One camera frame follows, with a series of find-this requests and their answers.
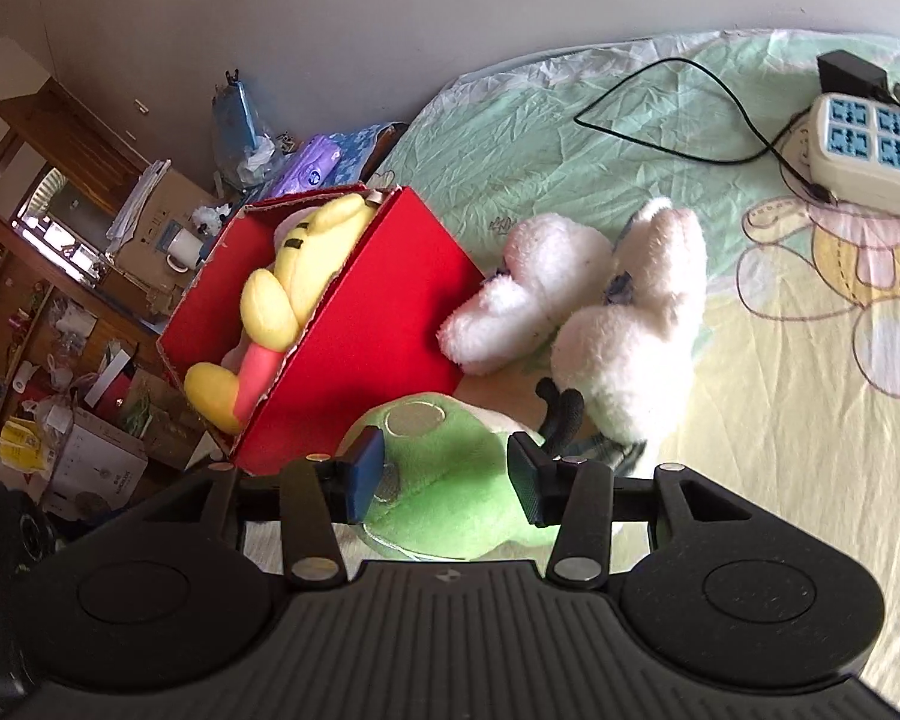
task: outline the white power strip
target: white power strip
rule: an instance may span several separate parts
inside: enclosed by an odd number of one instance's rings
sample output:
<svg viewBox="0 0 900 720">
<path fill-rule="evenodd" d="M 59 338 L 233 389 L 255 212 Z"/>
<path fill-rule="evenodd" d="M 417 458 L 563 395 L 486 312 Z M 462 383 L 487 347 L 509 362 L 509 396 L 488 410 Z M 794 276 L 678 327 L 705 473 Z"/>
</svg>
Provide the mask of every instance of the white power strip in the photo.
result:
<svg viewBox="0 0 900 720">
<path fill-rule="evenodd" d="M 808 141 L 815 183 L 837 200 L 900 215 L 900 108 L 821 95 L 810 111 Z"/>
</svg>

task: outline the fluffy white stuffed animal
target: fluffy white stuffed animal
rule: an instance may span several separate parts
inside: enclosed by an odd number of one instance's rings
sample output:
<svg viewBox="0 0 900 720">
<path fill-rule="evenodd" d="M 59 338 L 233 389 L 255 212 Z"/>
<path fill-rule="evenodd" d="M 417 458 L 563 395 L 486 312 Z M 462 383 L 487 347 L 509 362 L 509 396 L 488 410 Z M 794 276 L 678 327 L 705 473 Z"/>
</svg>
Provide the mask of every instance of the fluffy white stuffed animal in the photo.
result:
<svg viewBox="0 0 900 720">
<path fill-rule="evenodd" d="M 612 272 L 613 245 L 598 230 L 559 214 L 521 221 L 506 237 L 504 268 L 440 327 L 440 350 L 466 373 L 499 370 L 599 303 Z"/>
<path fill-rule="evenodd" d="M 557 334 L 551 370 L 581 391 L 615 442 L 658 442 L 682 419 L 706 301 L 706 245 L 696 215 L 651 200 L 618 241 L 605 305 L 580 309 Z"/>
</svg>

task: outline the wrinkled fabric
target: wrinkled fabric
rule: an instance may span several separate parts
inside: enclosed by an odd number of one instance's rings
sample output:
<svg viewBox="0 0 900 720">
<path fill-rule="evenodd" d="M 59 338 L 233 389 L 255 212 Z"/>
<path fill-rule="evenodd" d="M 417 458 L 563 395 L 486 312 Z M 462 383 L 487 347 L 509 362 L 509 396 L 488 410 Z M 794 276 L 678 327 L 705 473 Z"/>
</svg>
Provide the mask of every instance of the wrinkled fabric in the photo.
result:
<svg viewBox="0 0 900 720">
<path fill-rule="evenodd" d="M 487 271 L 530 215 L 561 213 L 612 240 L 651 197 L 695 209 L 706 327 L 686 418 L 658 461 L 698 469 L 874 573 L 887 619 L 864 680 L 900 707 L 900 220 L 808 206 L 773 157 L 694 164 L 572 121 L 626 74 L 683 55 L 715 71 L 770 137 L 820 93 L 816 57 L 835 49 L 900 80 L 900 41 L 883 37 L 714 32 L 590 47 L 463 76 L 381 172 L 413 186 Z M 760 148 L 722 90 L 683 65 L 644 74 L 587 118 L 702 156 Z M 499 389 L 532 403 L 546 362 L 521 365 L 525 383 Z M 457 396 L 509 413 L 494 386 L 468 379 Z M 614 564 L 641 549 L 622 533 Z"/>
</svg>

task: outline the mug handle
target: mug handle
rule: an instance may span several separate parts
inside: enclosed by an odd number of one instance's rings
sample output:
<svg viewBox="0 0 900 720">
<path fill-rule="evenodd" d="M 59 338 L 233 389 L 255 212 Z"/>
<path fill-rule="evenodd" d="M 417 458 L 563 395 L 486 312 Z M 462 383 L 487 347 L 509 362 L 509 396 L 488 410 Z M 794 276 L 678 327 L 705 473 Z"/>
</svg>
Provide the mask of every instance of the mug handle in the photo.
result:
<svg viewBox="0 0 900 720">
<path fill-rule="evenodd" d="M 170 266 L 170 269 L 176 271 L 178 274 L 186 274 L 189 271 L 189 268 L 185 265 L 178 263 L 175 259 L 173 259 L 172 255 L 167 255 L 167 265 Z"/>
</svg>

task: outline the plush toy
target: plush toy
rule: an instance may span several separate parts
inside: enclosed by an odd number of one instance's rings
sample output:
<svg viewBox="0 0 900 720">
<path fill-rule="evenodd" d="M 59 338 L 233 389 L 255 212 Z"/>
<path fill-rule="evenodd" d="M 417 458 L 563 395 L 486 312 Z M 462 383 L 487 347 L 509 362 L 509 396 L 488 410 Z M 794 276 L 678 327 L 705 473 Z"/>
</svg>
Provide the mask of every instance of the plush toy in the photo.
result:
<svg viewBox="0 0 900 720">
<path fill-rule="evenodd" d="M 276 260 L 250 274 L 240 298 L 244 336 L 221 365 L 198 362 L 183 389 L 204 418 L 230 435 L 247 424 L 260 396 L 280 370 L 327 284 L 367 229 L 382 196 L 346 194 L 286 225 Z"/>
<path fill-rule="evenodd" d="M 440 350 L 464 373 L 491 373 L 530 354 L 576 309 L 599 302 L 613 247 L 592 227 L 542 214 L 511 229 L 503 259 L 437 334 Z"/>
<path fill-rule="evenodd" d="M 658 442 L 682 419 L 693 344 L 706 301 L 706 245 L 696 215 L 647 203 L 615 250 L 600 306 L 573 314 L 550 357 L 554 381 L 581 391 L 586 411 L 622 445 Z"/>
<path fill-rule="evenodd" d="M 540 433 L 435 392 L 394 400 L 362 416 L 338 454 L 374 425 L 384 433 L 386 464 L 360 537 L 396 559 L 476 560 L 504 544 L 517 546 L 521 555 L 538 547 L 546 552 L 557 529 L 527 523 L 506 473 L 506 443 L 512 433 L 525 431 L 545 454 L 556 456 L 576 432 L 583 408 L 574 413 L 573 403 L 550 380 L 540 383 L 538 394 L 548 400 Z"/>
</svg>

